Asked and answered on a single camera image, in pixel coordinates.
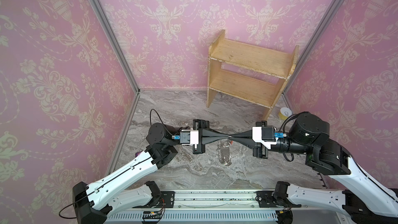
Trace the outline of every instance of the black bracket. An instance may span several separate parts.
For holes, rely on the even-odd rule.
[[[173,208],[174,207],[174,195],[176,192],[174,191],[162,191],[162,199],[164,200],[165,208]]]
[[[261,208],[277,208],[273,203],[272,191],[256,191],[256,201]]]

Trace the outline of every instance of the wooden side panel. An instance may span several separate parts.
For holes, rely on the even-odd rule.
[[[279,81],[276,83],[276,86],[275,86],[275,100],[272,103],[271,109],[276,105],[276,102],[279,100],[279,97],[281,97],[281,94],[282,94],[283,90],[285,89],[286,84],[287,84],[288,81],[289,80],[287,80],[287,79],[286,80],[285,79],[279,79]]]
[[[216,40],[209,46],[209,56],[216,50],[220,42],[225,38],[225,30],[222,30]]]
[[[295,47],[295,49],[293,50],[293,53],[292,53],[292,60],[291,60],[291,65],[290,65],[290,72],[289,72],[289,75],[292,75],[293,74],[293,72],[295,71],[295,69],[296,69],[296,65],[297,65],[297,59],[299,58],[299,46],[298,45],[296,45],[296,47]]]
[[[210,107],[210,104],[213,102],[214,97],[216,97],[216,94],[218,92],[216,90],[207,88],[207,104],[206,107]]]
[[[269,109],[268,107],[266,107],[266,108],[264,109],[263,117],[262,117],[261,120],[266,121],[267,118],[269,117],[269,115],[271,114],[271,111],[272,111],[272,109]]]
[[[207,73],[207,107],[210,107],[210,104],[213,102],[214,97],[217,94],[217,91],[209,88],[210,84],[217,76],[218,72],[221,70],[221,62],[209,59],[208,62],[208,73]]]

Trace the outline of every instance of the damask pattern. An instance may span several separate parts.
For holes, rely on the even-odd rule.
[[[287,93],[296,112],[319,112],[331,137],[392,188],[398,187],[397,19],[398,0],[345,0]]]
[[[0,11],[0,222],[71,223],[58,212],[104,176],[135,94],[88,0]]]
[[[205,88],[208,47],[227,38],[292,52],[331,0],[100,0],[140,88]],[[276,83],[277,78],[223,64]]]

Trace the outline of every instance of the gray marble surface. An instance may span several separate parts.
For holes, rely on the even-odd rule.
[[[249,130],[260,120],[263,107],[218,93],[206,108],[206,91],[141,91],[137,109],[122,147],[117,168],[131,161],[135,153],[148,145],[149,111],[159,112],[165,124],[174,127],[192,126],[195,118],[210,121],[210,128],[229,133]],[[268,118],[268,125],[279,128],[277,113],[285,103],[282,98]],[[152,114],[152,122],[158,122]],[[320,188],[316,172],[306,166],[305,156],[295,156],[287,162],[282,154],[269,152],[268,159],[252,156],[252,150],[239,143],[231,145],[230,166],[219,161],[218,142],[206,145],[206,153],[192,154],[191,146],[177,146],[177,156],[162,169],[140,179],[130,188],[155,181],[161,189],[272,189],[277,181],[287,181],[302,187]]]

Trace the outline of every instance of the black strap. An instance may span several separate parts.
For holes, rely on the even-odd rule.
[[[314,148],[312,149],[312,156],[316,163],[319,163],[319,152],[321,151],[321,147],[319,144],[315,144]]]
[[[293,153],[290,153],[290,156],[292,158],[291,160],[287,159],[285,152],[282,152],[282,154],[283,154],[283,157],[286,159],[287,162],[293,162],[293,160],[295,159],[295,156],[293,155]]]

